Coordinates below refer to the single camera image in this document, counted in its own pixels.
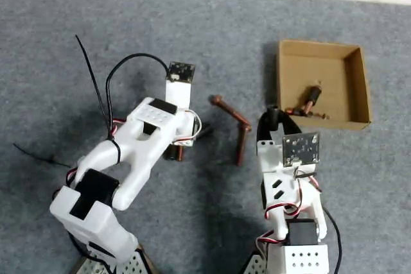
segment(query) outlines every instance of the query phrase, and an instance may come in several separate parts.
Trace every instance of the circuit board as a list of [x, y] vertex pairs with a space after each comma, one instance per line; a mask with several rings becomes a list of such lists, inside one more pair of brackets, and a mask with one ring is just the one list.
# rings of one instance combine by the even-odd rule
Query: circuit board
[[181, 81], [191, 83], [194, 76], [195, 65], [183, 64], [182, 62], [171, 62], [168, 68], [171, 81]]
[[298, 133], [283, 137], [283, 166], [293, 163], [301, 165], [320, 162], [320, 133]]

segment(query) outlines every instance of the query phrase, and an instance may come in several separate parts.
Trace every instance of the copper pipe fitting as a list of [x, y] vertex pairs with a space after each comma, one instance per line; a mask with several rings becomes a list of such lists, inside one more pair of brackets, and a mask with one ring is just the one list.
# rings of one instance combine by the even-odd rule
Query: copper pipe fitting
[[247, 124], [248, 126], [251, 127], [251, 124], [249, 123], [249, 121], [243, 115], [241, 115], [237, 110], [233, 109], [225, 101], [223, 101], [222, 96], [212, 96], [211, 97], [211, 104], [220, 107], [222, 110], [227, 112], [229, 115], [231, 115], [233, 118], [237, 119], [242, 124]]

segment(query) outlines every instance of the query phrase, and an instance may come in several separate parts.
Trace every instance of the gray carpet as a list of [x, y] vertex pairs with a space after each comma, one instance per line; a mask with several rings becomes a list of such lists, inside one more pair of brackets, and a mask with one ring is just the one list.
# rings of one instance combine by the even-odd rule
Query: gray carpet
[[[215, 127], [183, 163], [158, 161], [118, 219], [163, 273], [237, 273], [269, 225], [263, 219], [254, 138], [234, 167], [236, 127], [212, 107], [222, 94], [256, 127], [275, 99], [274, 56], [283, 38], [364, 47], [374, 123], [360, 132], [320, 130], [322, 200], [342, 233], [340, 273], [411, 268], [411, 7], [334, 0], [0, 0], [1, 273], [67, 273], [78, 258], [48, 212], [67, 169], [105, 136], [74, 34], [103, 86], [135, 52], [197, 65], [192, 108]], [[114, 114], [164, 97], [162, 69], [128, 63], [112, 83]], [[110, 174], [122, 177], [124, 166]], [[329, 223], [330, 266], [337, 259]]]

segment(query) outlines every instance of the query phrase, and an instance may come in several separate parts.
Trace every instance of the copper pipe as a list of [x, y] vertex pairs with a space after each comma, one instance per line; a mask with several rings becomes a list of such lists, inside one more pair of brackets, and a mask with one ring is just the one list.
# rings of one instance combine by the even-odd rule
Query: copper pipe
[[251, 126], [249, 121], [241, 115], [237, 110], [233, 109], [230, 105], [228, 105], [225, 101], [223, 101], [222, 96], [212, 96], [211, 97], [211, 104], [220, 107], [222, 110], [230, 114], [233, 118], [237, 119], [242, 124], [246, 124]]
[[243, 164], [245, 141], [246, 141], [247, 133], [249, 131], [251, 131], [250, 125], [247, 125], [247, 124], [239, 125], [238, 143], [237, 143], [237, 158], [236, 158], [237, 166], [241, 166]]
[[182, 162], [184, 148], [183, 146], [177, 146], [177, 161]]

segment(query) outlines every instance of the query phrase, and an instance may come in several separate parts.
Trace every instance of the open cardboard box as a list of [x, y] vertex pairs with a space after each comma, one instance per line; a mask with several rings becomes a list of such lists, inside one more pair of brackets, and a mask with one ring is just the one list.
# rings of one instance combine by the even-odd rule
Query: open cardboard box
[[277, 55], [278, 103], [282, 110], [305, 104], [310, 87], [322, 93], [314, 113], [330, 119], [292, 116], [301, 126], [361, 130], [372, 121], [360, 46], [282, 40]]

